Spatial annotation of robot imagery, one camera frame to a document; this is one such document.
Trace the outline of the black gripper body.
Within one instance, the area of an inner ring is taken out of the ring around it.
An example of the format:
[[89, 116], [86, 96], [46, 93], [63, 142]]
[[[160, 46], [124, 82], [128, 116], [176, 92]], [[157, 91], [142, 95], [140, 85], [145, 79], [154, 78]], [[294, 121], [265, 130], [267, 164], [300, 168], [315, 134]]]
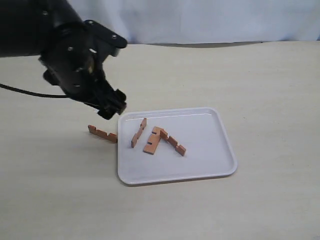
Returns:
[[91, 49], [91, 37], [87, 26], [58, 29], [39, 61], [46, 68], [44, 79], [59, 86], [68, 98], [99, 105], [107, 103], [106, 96], [114, 89], [103, 70], [105, 60]]

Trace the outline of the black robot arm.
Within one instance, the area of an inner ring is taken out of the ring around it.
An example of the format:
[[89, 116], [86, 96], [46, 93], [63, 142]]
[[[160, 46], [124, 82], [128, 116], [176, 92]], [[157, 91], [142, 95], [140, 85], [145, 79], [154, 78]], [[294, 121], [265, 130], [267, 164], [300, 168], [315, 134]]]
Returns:
[[38, 56], [43, 78], [65, 98], [97, 109], [106, 119], [126, 109], [126, 95], [108, 83], [103, 63], [128, 42], [94, 20], [83, 20], [66, 0], [3, 0], [0, 55]]

